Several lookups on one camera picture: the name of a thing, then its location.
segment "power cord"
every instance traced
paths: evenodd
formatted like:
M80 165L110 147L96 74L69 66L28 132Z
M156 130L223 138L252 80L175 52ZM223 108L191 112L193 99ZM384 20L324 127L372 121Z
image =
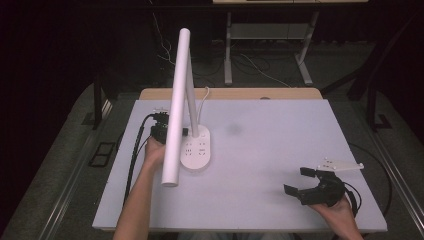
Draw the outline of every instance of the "power cord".
M252 65L251 62L244 63L243 61L237 59L236 56L237 55L235 55L235 54L233 54L231 56L231 63L234 65L234 67L236 67L240 72L242 72L244 74L252 75L252 76L260 75L261 73L258 71L258 68L262 72L267 71L271 68L270 63L267 60L262 59L264 61L264 63L266 64L266 67L259 67L257 63L254 64L254 65L256 65L256 67L255 67L254 65ZM248 71L244 70L242 67L246 68L246 69L252 69L252 70L254 70L254 72L248 72Z
M124 204L125 204L125 202L126 202L126 200L128 198L128 195L130 193L132 176L133 176L134 166L135 166L135 162L137 160L138 153L140 152L141 147L143 147L144 143L146 142L146 141L144 141L144 143L140 147L140 139L141 139L141 136L143 135L144 124L146 123L147 119L149 119L150 117L153 117L154 115L155 114L149 114L149 115L147 115L144 118L143 123L141 124L141 126L140 126L140 128L138 130L137 138L135 140L135 144L134 144L134 148L133 148L133 153L132 153L132 156L131 156L130 168L128 170L127 186L125 188L125 195L124 195Z
M202 102L200 103L199 108L197 109L197 123L199 123L199 119L200 119L200 112L202 111L203 103L205 102L205 100L206 100L206 98L208 97L209 92L210 92L209 87L205 87L205 88L206 88L206 90L208 90L208 91L207 91L206 95L203 97Z
M383 165L383 163L381 163L381 161L374 155L374 154L372 154L370 151L368 151L367 149L365 149L365 148L363 148L363 147L361 147L361 146L359 146L359 145L356 145L356 144L354 144L354 143L350 143L350 142L348 142L348 144L350 145L350 146L352 146L352 147L355 147L355 148L357 148L357 149L359 149L359 150L361 150L361 151L363 151L363 152L365 152L366 154L368 154L372 159L374 159L376 162L377 162L377 164L381 167L381 169L383 170L383 172L384 172L384 175L386 176L386 179L387 179L387 187L388 187L388 190L389 190L389 196L388 196L388 200L387 200L387 204L386 204L386 207L384 208L384 210L383 210L383 216L385 217L386 215L387 215L387 213L388 213L388 211L389 211L389 209L390 209L390 206L391 206L391 204L392 204L392 196L393 196L393 187L392 187L392 181L391 181L391 179L390 179L390 175L389 175L389 173L387 172L387 170L386 170L386 168L384 167L384 165Z
M251 64L252 64L252 66L254 66L255 68L256 68L256 70L258 70L258 72L259 73L261 73L262 75L264 75L265 77L267 77L267 78L269 78L269 79L272 79L272 80L274 80L274 81L277 81L277 82L279 82L279 83L282 83L283 85L285 85L286 87L289 87L289 88L291 88L291 86L290 85L288 85L287 83L285 83L285 82L283 82L283 81L280 81L280 80L278 80L278 79L276 79L276 78L273 78L273 77L271 77L271 76L269 76L268 74L266 74L266 73L264 73L261 69L259 69L256 65L255 65L255 63L249 58L249 57L247 57L246 55L244 55L244 54L240 54L242 57L244 57L244 58L246 58Z
M356 190L356 188L354 188L349 183L347 183L347 182L343 182L343 183L345 185L349 186L350 188L352 188L356 192L356 195L358 195L359 204L357 203L356 198L355 198L355 195L353 195L353 192L350 191L349 189L347 189L345 187L345 191L346 191L346 193L349 196L349 199L351 201L353 216L356 217L356 214L358 214L358 211L359 211L359 209L361 209L361 206L362 206L362 197L361 197L361 194L359 194L358 190Z
M160 29L159 29L159 23L158 23L158 20L157 20L157 18L156 18L156 14L153 12L152 13L152 16L153 16L153 20L155 21L155 26L156 26L156 30L157 30L157 32L158 32L158 34L159 34L159 38L160 38L160 45L161 45L161 47L165 50L165 52L166 52L166 57L163 57L163 56L161 56L161 55L157 55L159 58L161 58L161 59L163 59L163 60L165 60L165 61L168 61L169 63L171 63L172 65L174 65L175 66L175 63L174 62L172 62L171 61L171 48L172 48L172 45L171 45L171 43L168 41L168 40L166 40L166 42L168 43L168 45L169 45L169 49L168 48L166 48L165 46L164 46L164 44L163 44L163 42L164 42L164 38L163 38L163 36L162 36L162 33L161 33L161 31L160 31Z

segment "gray floor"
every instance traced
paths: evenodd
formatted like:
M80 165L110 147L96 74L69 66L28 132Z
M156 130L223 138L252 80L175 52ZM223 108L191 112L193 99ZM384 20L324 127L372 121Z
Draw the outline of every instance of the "gray floor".
M222 43L215 48L222 50ZM301 75L293 59L299 49L296 42L277 42L268 45L235 44L233 46L233 87L284 87L276 80L258 74L245 57L246 54L267 75L289 84L302 87ZM321 89L359 67L368 57L373 45L346 43L313 45L307 55L307 65L314 87ZM222 57L211 62L193 60L195 85L197 87L225 87ZM424 203L422 169L424 148L414 134L393 110L385 96L379 94L377 113L384 114L392 125L391 129L372 133L364 121L363 101L350 102L345 94L346 84L325 98L330 100L339 124L351 143L351 150L358 162L366 166L363 174L381 209L388 203L388 181L384 171L373 156L382 158L376 147L375 138L381 139L389 156L404 176L408 187L418 202ZM92 87L84 91L68 116L56 141L51 147L31 187L19 205L2 239L111 239L112 233L91 227L97 204L113 164L116 150L107 167L87 166L100 142L119 142L121 133L138 93L122 93L104 110L105 120L98 130L83 125L86 114L93 112ZM389 231L370 234L366 239L422 239L413 218L393 187L391 207L386 220ZM331 239L331 233L301 234L303 239Z

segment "human arm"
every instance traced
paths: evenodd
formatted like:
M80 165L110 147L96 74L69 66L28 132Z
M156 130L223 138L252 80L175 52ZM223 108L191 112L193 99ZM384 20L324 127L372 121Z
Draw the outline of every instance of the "human arm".
M332 207L326 204L310 205L327 222L328 226L343 240L363 239L356 225L352 208L346 196Z
M150 137L145 147L143 166L119 216L114 240L147 239L153 177L164 155L165 145Z

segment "lamp base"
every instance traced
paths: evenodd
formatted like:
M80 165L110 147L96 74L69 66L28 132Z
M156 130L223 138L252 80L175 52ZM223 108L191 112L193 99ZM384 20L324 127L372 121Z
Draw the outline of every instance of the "lamp base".
M199 125L199 136L194 138L192 129L181 141L181 163L189 171L200 171L209 165L211 158L211 135L209 130Z

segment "black cable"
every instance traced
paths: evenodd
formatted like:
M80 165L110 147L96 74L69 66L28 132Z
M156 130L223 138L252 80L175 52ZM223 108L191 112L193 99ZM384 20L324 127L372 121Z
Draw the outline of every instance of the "black cable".
M138 156L138 154L140 154L141 149L143 148L144 144L146 144L146 142L147 142L147 140L148 140L148 139L149 139L149 137L147 137L147 138L143 141L143 143L141 144L141 146L138 148L137 156Z
M380 165L381 169L383 169L384 175L386 176L386 179L387 179L387 185L388 185L388 190L389 190L389 196L388 196L387 204L386 204L385 209L383 210L383 216L385 217L387 215L387 212L390 209L391 204L392 204L392 195L393 195L392 180L390 179L389 173L387 172L383 163L381 163L381 161L376 156L374 156L370 151L368 151L367 149L365 149L361 146L353 144L353 143L348 142L348 144L353 146L353 147L358 148L359 150L364 151L365 153L367 153L371 158L373 158L378 163L378 165Z
M356 188L354 188L352 185L350 185L349 183L347 183L347 182L343 182L345 185L348 185L350 188L352 188L355 192L356 192L356 194L358 195L358 198L359 198L359 204L357 205L357 207L356 207L356 209L352 209L353 210L353 216L355 216L356 217L356 214L358 213L358 211L359 211L359 209L361 208L361 206L362 206L362 197L361 197L361 194L359 194L359 192L358 192L358 190L356 190ZM349 191L348 189L346 189L346 191L348 192L348 194L352 194L352 192L351 191ZM351 195L350 196L350 199L351 199L351 201L356 201L356 199L355 199L355 196L353 196L353 195Z
M133 172L134 172L135 162L137 160L137 156L138 156L139 149L140 149L140 139L141 139L141 136L143 135L144 124L146 123L148 118L153 117L153 116L154 116L154 114L147 115L144 118L143 123L140 126L140 129L138 130L137 138L136 138L135 144L134 144L133 154L132 154L132 157L131 157L130 169L128 170L128 178L127 178L127 186L125 188L124 204L125 204L125 201L127 200L128 195L130 194L132 175L133 175Z
M198 73L198 72L195 72L195 71L192 71L192 72L193 72L193 75L197 75L197 76L200 76L200 77L211 76L211 75L214 75L215 73L219 72L219 70L221 69L223 64L224 64L224 61L220 61L218 67L210 73Z

